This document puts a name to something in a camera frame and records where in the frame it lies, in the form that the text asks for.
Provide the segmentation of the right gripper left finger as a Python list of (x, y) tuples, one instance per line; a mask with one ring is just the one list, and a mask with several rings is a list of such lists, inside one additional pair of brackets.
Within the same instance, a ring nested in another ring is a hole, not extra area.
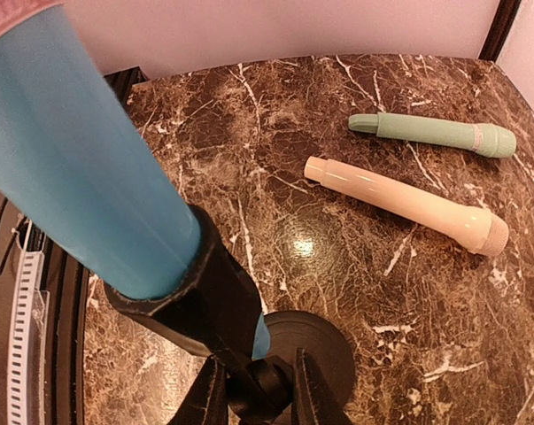
[(225, 367), (208, 357), (168, 425), (227, 425), (226, 382)]

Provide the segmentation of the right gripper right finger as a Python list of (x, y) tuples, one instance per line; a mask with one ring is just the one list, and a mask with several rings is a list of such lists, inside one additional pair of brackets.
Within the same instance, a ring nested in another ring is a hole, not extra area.
[(292, 369), (292, 424), (353, 425), (313, 354), (297, 348)]

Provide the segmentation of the black stand of blue microphone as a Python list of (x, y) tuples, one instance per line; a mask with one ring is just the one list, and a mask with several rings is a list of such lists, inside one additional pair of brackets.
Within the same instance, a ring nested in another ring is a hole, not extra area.
[(263, 316), (259, 292), (224, 246), (211, 217), (197, 206), (191, 211), (202, 242), (180, 288), (161, 299), (134, 300), (106, 286), (111, 305), (160, 336), (188, 344), (190, 352), (205, 348), (207, 358), (215, 357), (227, 372), (228, 414), (242, 424), (292, 424), (297, 348), (313, 354), (336, 399), (347, 404), (355, 382), (352, 349), (322, 317), (304, 311), (265, 315), (274, 341), (265, 359), (253, 357), (256, 324)]

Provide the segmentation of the beige microphone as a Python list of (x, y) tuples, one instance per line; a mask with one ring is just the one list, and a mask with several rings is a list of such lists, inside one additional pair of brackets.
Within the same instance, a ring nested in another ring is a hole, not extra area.
[(327, 189), (433, 229), (471, 253), (494, 257), (507, 245), (508, 225), (488, 209), (461, 205), (333, 159), (309, 157), (304, 176)]

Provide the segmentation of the blue microphone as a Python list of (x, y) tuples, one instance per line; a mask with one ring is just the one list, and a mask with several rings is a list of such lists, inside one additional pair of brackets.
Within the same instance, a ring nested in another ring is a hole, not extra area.
[(58, 1), (0, 1), (0, 191), (126, 298), (175, 293), (202, 242)]

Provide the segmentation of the mint green microphone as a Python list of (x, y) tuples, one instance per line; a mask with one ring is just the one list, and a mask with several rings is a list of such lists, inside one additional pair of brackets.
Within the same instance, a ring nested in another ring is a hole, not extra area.
[(451, 147), (487, 158), (510, 158), (517, 141), (510, 130), (491, 123), (462, 123), (414, 115), (378, 112), (354, 114), (348, 119), (352, 131), (381, 138)]

